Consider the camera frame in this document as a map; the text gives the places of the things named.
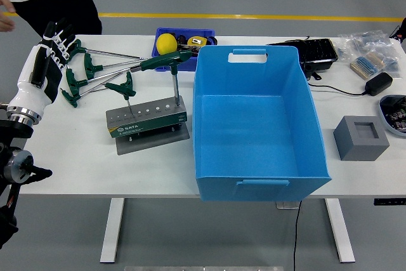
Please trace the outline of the person's left hand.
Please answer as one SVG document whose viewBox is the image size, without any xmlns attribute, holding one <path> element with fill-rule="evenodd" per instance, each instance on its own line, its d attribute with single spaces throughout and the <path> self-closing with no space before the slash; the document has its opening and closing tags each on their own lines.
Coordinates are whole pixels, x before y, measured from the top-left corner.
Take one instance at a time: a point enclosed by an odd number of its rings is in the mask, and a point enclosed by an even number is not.
<svg viewBox="0 0 406 271">
<path fill-rule="evenodd" d="M 0 14 L 0 31 L 11 32 L 15 28 L 15 22 L 5 14 Z"/>
</svg>

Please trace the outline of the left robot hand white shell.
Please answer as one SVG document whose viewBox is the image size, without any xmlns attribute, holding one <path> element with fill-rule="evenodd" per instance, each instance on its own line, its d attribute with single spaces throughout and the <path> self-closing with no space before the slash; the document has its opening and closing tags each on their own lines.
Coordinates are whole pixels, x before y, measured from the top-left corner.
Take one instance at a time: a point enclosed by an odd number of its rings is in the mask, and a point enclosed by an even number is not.
<svg viewBox="0 0 406 271">
<path fill-rule="evenodd" d="M 57 98 L 62 69 L 70 59 L 75 40 L 73 26 L 66 18 L 48 23 L 41 41 L 26 59 L 9 111 L 16 107 L 43 115 L 45 107 Z"/>
</svg>

